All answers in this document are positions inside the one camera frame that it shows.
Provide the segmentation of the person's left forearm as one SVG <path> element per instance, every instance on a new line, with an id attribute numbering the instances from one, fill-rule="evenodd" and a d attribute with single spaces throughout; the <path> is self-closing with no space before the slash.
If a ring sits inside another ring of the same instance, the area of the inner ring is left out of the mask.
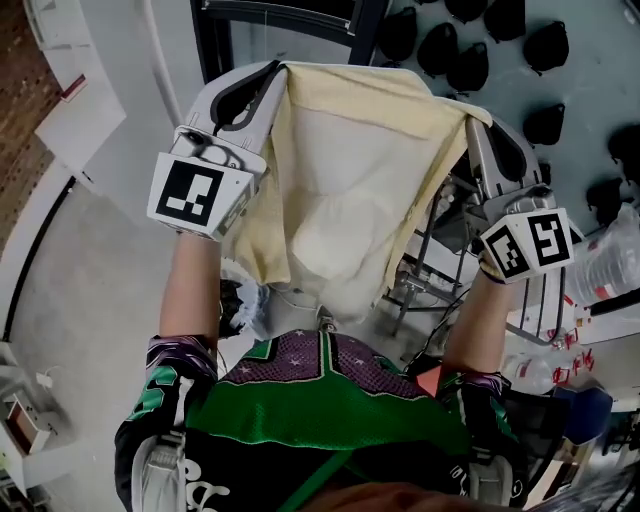
<path id="1" fill-rule="evenodd" d="M 180 233 L 164 291 L 158 335 L 197 336 L 217 351 L 220 320 L 220 244 Z"/>

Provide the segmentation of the cluster of red clips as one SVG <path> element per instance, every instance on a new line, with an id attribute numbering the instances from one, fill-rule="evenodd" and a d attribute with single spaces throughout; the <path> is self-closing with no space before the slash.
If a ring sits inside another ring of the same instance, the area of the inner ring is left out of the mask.
<path id="1" fill-rule="evenodd" d="M 551 380 L 555 386 L 566 386 L 572 378 L 590 373 L 595 364 L 591 349 L 579 343 L 578 331 L 561 328 L 552 342 L 547 356 Z"/>

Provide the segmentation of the blue chair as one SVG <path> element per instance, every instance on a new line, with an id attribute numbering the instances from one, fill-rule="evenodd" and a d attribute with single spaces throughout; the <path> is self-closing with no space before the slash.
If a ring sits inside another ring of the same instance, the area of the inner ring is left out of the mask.
<path id="1" fill-rule="evenodd" d="M 569 405 L 564 437 L 576 446 L 587 444 L 607 431 L 613 398 L 601 387 L 556 387 L 553 397 Z"/>

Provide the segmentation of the black garment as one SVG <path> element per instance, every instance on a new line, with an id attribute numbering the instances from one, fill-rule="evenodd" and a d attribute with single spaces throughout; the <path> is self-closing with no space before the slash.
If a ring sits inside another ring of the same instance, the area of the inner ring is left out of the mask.
<path id="1" fill-rule="evenodd" d="M 245 329 L 250 299 L 251 290 L 246 284 L 231 279 L 220 281 L 220 339 L 237 336 Z"/>

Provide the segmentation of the white shelf cabinet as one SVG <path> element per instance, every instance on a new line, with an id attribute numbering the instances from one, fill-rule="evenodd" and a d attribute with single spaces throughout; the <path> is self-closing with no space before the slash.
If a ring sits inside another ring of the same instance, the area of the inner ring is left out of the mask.
<path id="1" fill-rule="evenodd" d="M 126 114 L 95 49 L 80 0 L 22 0 L 29 26 L 61 93 L 81 74 L 88 85 L 69 103 L 60 99 L 36 135 L 74 174 L 87 163 Z"/>

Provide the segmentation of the black window frame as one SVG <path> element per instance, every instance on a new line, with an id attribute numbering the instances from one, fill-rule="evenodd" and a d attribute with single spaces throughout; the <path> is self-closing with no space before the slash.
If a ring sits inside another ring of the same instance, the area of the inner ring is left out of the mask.
<path id="1" fill-rule="evenodd" d="M 209 82 L 262 60 L 370 64 L 391 0 L 190 0 Z"/>

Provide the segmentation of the person's right forearm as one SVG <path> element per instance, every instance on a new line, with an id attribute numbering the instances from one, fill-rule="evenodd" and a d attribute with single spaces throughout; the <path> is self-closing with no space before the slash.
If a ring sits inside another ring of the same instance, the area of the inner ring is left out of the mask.
<path id="1" fill-rule="evenodd" d="M 514 287 L 479 270 L 446 341 L 440 382 L 453 373 L 497 372 L 505 349 Z"/>

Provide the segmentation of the red book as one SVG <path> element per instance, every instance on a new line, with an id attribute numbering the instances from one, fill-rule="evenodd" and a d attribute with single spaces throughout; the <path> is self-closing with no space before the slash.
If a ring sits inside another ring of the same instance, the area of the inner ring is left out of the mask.
<path id="1" fill-rule="evenodd" d="M 61 93 L 60 100 L 65 103 L 71 102 L 87 85 L 86 76 L 81 74 Z"/>

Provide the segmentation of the white side cabinet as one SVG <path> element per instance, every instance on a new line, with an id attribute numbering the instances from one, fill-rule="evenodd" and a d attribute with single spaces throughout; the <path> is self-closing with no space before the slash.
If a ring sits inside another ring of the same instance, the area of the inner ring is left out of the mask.
<path id="1" fill-rule="evenodd" d="M 26 372 L 0 341 L 0 469 L 22 493 L 69 472 L 58 414 L 39 407 Z"/>

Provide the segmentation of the cream yellow clothes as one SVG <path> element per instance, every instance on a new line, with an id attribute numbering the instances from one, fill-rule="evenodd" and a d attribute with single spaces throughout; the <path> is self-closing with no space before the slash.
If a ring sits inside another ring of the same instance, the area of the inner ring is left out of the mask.
<path id="1" fill-rule="evenodd" d="M 288 63 L 268 165 L 230 256 L 258 283 L 302 290 L 360 322 L 485 109 L 438 97 L 407 69 Z"/>

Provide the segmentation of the person's green purple jersey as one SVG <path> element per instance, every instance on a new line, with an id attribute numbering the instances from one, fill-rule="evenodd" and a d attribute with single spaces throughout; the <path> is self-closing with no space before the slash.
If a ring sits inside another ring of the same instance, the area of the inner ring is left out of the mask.
<path id="1" fill-rule="evenodd" d="M 527 501 L 497 373 L 450 374 L 431 396 L 365 343 L 311 330 L 256 343 L 224 376 L 202 337 L 154 337 L 146 370 L 115 436 L 126 512 L 294 512 L 369 483 Z"/>

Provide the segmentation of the small clear water jug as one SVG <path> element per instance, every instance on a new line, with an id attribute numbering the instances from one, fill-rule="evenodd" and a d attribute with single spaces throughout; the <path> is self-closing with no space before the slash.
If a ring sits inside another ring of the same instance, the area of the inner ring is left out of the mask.
<path id="1" fill-rule="evenodd" d="M 503 363 L 501 373 L 516 392 L 543 395 L 554 387 L 553 371 L 540 355 L 509 355 Z"/>

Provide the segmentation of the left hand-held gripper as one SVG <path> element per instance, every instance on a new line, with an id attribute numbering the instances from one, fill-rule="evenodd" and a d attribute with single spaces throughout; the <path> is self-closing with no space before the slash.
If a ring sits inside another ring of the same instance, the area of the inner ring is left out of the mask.
<path id="1" fill-rule="evenodd" d="M 158 155 L 147 216 L 221 241 L 246 211 L 267 171 L 262 148 L 287 85 L 280 62 L 235 68 L 205 85 Z"/>

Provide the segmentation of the grey metal drying rack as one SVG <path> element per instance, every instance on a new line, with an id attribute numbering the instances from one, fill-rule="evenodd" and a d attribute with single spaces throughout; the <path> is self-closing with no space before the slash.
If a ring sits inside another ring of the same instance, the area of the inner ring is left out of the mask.
<path id="1" fill-rule="evenodd" d="M 459 275 L 449 276 L 426 261 L 427 249 L 436 240 L 446 246 L 454 256 L 464 259 L 472 254 L 480 256 L 481 241 L 470 234 L 465 221 L 468 207 L 481 205 L 486 200 L 478 182 L 470 172 L 467 179 L 450 173 L 437 189 L 427 214 L 426 226 L 419 231 L 422 239 L 417 255 L 403 254 L 395 278 L 395 288 L 404 289 L 403 297 L 391 292 L 385 300 L 399 307 L 399 315 L 421 312 L 416 304 L 417 295 L 426 293 L 441 301 L 438 312 L 449 315 L 463 298 Z M 565 311 L 566 267 L 554 269 L 544 275 L 523 279 L 523 296 L 516 304 L 519 318 L 507 324 L 509 332 L 534 344 L 544 346 L 554 341 L 568 315 Z"/>

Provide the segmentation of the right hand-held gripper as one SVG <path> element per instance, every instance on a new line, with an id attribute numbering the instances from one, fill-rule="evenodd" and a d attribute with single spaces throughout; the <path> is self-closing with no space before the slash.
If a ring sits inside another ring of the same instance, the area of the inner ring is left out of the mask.
<path id="1" fill-rule="evenodd" d="M 540 185 L 539 163 L 528 141 L 505 122 L 489 128 L 468 117 L 465 130 L 472 175 L 484 197 L 493 198 L 465 212 L 471 236 L 483 245 L 483 270 L 510 284 L 573 263 L 566 210 L 556 206 L 549 187 Z"/>

